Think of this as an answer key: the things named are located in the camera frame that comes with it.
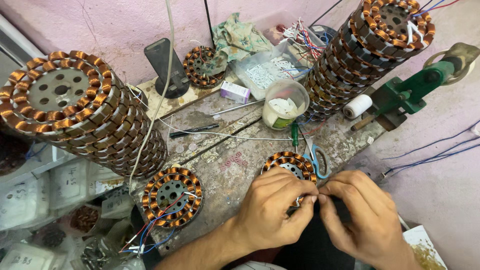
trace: workbench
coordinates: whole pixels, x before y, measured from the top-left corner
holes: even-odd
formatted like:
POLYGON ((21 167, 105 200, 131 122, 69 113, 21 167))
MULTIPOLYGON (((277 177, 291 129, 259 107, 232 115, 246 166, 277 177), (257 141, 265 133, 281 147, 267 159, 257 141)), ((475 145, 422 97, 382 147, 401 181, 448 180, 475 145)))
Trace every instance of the workbench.
MULTIPOLYGON (((238 83, 232 77, 227 77, 227 80, 238 83)), ((162 105, 162 107, 165 107, 162 113, 170 114, 170 116, 161 119, 168 124, 171 122, 171 126, 179 130, 218 123, 220 127, 209 130, 209 132, 249 138, 287 139, 291 136, 291 131, 288 128, 283 131, 275 131, 265 125, 262 120, 263 103, 261 102, 243 109, 220 114, 220 117, 215 120, 208 114, 227 110, 240 104, 221 97, 220 93, 215 92, 215 90, 212 90, 212 93, 209 94, 205 98, 190 101, 187 106, 183 106, 181 109, 162 105)), ((165 100, 164 103, 176 104, 175 101, 170 100, 165 100)), ((325 121, 322 128, 310 134, 313 142, 327 153, 332 173, 342 170, 351 158, 363 151, 385 132, 385 129, 377 122, 373 122, 353 133, 350 131, 350 127, 359 120, 360 117, 350 120, 339 112, 325 121)), ((320 124, 320 122, 309 122, 304 125, 304 128, 310 131, 320 124)), ((158 128, 164 140, 167 141, 169 127, 160 121, 156 121, 155 125, 154 128, 158 128)), ((178 163, 192 171, 202 185, 203 205, 194 220, 177 229, 167 242, 157 246, 160 254, 162 256, 167 255, 212 231, 238 213, 250 183, 255 176, 260 174, 266 159, 276 152, 295 151, 291 144, 290 140, 247 140, 213 134, 202 134, 200 140, 195 140, 193 135, 168 139, 169 158, 164 169, 178 163), (198 146, 195 151, 189 150, 191 143, 198 146), (183 146, 184 151, 182 153, 176 152, 175 149, 178 146, 183 146), (226 166, 226 162, 232 156, 240 156, 242 162, 228 162, 230 166, 226 166)), ((301 139, 299 144, 298 152, 303 154, 305 142, 301 139)), ((147 182, 148 180, 132 181, 132 196, 142 213, 141 200, 147 182)), ((155 227, 151 231, 151 236, 156 243, 159 243, 166 239, 170 232, 171 229, 155 227)))

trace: screwdriver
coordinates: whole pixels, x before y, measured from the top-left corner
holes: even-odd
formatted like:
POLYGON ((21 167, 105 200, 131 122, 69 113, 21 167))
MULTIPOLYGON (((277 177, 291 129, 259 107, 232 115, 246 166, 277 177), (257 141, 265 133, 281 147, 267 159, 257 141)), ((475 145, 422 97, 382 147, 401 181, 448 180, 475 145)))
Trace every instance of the screwdriver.
POLYGON ((297 146, 299 145, 299 125, 297 121, 292 123, 292 146, 295 146, 295 153, 298 153, 297 146))

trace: hand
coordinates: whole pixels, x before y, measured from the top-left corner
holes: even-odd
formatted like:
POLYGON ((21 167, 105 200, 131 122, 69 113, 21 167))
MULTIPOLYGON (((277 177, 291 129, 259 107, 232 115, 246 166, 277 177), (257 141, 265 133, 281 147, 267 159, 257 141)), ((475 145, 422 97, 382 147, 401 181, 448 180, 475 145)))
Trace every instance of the hand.
POLYGON ((313 182, 274 167, 252 182, 231 231, 248 253, 294 243, 313 217, 317 195, 313 182), (298 196, 305 197, 289 217, 286 211, 298 196))
POLYGON ((320 188, 320 216, 332 243, 378 270, 421 269, 403 240, 395 203, 361 171, 344 171, 320 188), (329 195, 343 200, 352 224, 345 227, 329 195))

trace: black wire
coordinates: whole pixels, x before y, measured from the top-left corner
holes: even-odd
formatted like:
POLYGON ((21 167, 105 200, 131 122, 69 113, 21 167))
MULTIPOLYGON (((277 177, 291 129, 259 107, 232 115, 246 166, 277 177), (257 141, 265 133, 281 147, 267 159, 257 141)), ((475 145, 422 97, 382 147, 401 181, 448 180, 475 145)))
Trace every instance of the black wire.
POLYGON ((213 41, 212 24, 210 23, 210 14, 208 13, 207 0, 204 0, 204 3, 205 3, 205 11, 207 11, 208 29, 210 29, 210 37, 212 38, 212 46, 213 46, 214 49, 216 49, 215 42, 213 41))
POLYGON ((433 0, 430 0, 428 1, 428 3, 426 3, 423 7, 421 7, 419 10, 417 10, 417 12, 415 12, 415 14, 417 14, 418 12, 420 12, 424 7, 426 7, 428 4, 430 4, 433 0))
POLYGON ((323 16, 325 16, 325 14, 327 14, 332 8, 334 8, 336 5, 338 5, 338 3, 340 3, 342 0, 338 0, 337 3, 335 3, 333 6, 331 6, 327 11, 325 11, 325 13, 322 14, 322 16, 318 17, 318 19, 316 19, 308 28, 312 27, 318 20, 320 20, 323 16))

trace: plastic cup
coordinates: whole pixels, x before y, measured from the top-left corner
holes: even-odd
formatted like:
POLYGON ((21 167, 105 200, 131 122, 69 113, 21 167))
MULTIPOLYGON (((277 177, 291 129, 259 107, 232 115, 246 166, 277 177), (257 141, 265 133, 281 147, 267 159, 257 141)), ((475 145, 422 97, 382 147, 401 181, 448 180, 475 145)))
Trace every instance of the plastic cup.
POLYGON ((307 110, 309 103, 310 97, 308 96, 307 90, 298 82, 288 79, 274 81, 268 87, 265 95, 263 120, 265 124, 272 129, 285 129, 307 110), (290 98, 297 106, 297 114, 286 115, 274 110, 269 101, 276 98, 285 100, 290 98))

